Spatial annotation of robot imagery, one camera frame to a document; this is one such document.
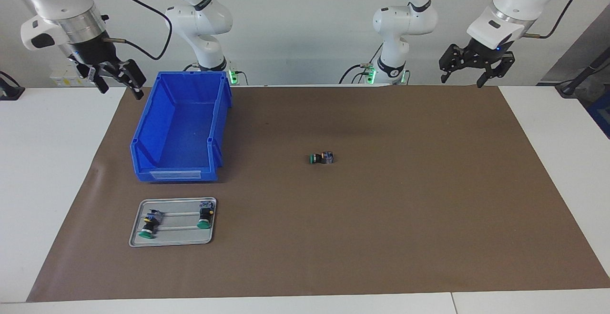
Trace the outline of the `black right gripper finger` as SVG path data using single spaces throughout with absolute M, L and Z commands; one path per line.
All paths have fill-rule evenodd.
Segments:
M 146 77 L 135 60 L 128 59 L 111 63 L 111 75 L 114 80 L 126 86 L 137 101 L 143 99 L 142 87 L 146 82 Z
M 76 74 L 90 84 L 93 84 L 101 94 L 109 90 L 107 82 L 101 77 L 99 66 L 88 66 L 76 60 L 75 56 L 68 56 L 68 60 L 74 65 Z

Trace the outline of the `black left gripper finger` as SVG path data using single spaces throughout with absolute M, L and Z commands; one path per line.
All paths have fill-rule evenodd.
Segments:
M 484 60 L 480 66 L 484 67 L 483 74 L 477 80 L 477 88 L 482 88 L 484 84 L 492 78 L 503 78 L 514 64 L 516 58 L 511 51 L 500 56 L 498 60 Z
M 444 54 L 438 60 L 439 69 L 444 73 L 441 75 L 441 83 L 447 83 L 451 73 L 469 67 L 471 51 L 467 47 L 460 48 L 455 43 L 449 45 Z

